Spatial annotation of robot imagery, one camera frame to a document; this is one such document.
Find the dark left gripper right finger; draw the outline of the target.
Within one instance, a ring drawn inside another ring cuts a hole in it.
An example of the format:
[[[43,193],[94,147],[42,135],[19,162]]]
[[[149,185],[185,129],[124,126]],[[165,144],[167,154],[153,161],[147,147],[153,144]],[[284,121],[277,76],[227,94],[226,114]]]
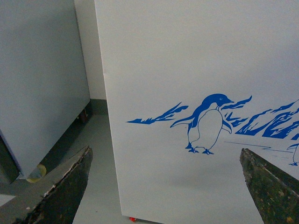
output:
[[[299,222],[299,181],[243,148],[240,164],[249,193],[265,224]]]

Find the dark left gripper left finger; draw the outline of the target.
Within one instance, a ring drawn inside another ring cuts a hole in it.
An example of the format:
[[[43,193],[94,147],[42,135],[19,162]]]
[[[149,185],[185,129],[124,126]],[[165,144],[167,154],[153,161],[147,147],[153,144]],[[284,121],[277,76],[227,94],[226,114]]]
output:
[[[2,224],[71,224],[87,187],[89,146],[0,207]]]

